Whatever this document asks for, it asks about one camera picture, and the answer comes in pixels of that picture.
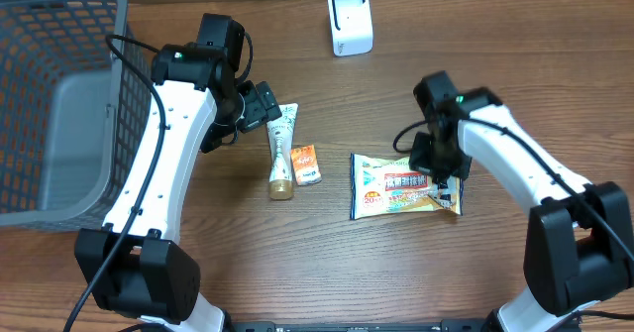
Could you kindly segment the yellow white snack bag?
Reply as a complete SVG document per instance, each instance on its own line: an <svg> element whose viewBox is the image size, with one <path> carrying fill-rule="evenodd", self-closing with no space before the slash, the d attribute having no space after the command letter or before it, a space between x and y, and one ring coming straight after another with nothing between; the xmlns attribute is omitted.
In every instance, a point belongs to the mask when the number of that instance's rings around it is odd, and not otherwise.
<svg viewBox="0 0 634 332"><path fill-rule="evenodd" d="M351 154L351 219L384 214L450 211L462 214L463 184L409 168L409 158L386 160Z"/></svg>

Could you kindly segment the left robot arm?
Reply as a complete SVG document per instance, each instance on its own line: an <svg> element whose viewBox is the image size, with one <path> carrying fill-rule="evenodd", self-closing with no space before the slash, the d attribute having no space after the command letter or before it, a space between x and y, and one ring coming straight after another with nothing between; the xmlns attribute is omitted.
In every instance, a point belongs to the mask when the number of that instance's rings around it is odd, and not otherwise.
<svg viewBox="0 0 634 332"><path fill-rule="evenodd" d="M147 123L122 192L74 255L83 300L133 320L137 331L229 331L230 315L200 289L201 270L179 245L182 205L199 154L233 145L281 115L249 72L253 42L232 17L205 14L197 38L154 49Z"/></svg>

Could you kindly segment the small orange white packet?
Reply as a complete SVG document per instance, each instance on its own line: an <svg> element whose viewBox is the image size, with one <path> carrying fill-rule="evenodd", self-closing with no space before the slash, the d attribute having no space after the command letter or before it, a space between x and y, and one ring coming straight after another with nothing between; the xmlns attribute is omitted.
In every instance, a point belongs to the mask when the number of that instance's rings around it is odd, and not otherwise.
<svg viewBox="0 0 634 332"><path fill-rule="evenodd" d="M298 185L315 184L322 180L313 145L292 149L291 161Z"/></svg>

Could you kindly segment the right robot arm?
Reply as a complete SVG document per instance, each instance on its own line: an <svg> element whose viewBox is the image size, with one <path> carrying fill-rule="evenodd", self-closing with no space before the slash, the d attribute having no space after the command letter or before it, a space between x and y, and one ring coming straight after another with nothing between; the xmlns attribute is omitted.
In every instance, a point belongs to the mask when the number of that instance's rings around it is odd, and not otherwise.
<svg viewBox="0 0 634 332"><path fill-rule="evenodd" d="M533 140L488 88L461 92L439 71L414 87L427 132L411 169L435 181L488 170L526 213L525 289L469 324L471 331L579 331L586 317L626 320L593 306L633 286L633 222L625 191L594 184Z"/></svg>

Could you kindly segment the white gold cosmetic tube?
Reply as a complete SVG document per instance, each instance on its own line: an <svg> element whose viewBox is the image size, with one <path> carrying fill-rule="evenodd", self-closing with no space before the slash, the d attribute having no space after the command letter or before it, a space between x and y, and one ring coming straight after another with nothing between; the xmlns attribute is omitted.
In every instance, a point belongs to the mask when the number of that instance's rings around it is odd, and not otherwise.
<svg viewBox="0 0 634 332"><path fill-rule="evenodd" d="M273 200L286 200L293 196L293 170L291 147L298 104L279 106L281 116L266 124L271 151L271 172L269 175L269 197Z"/></svg>

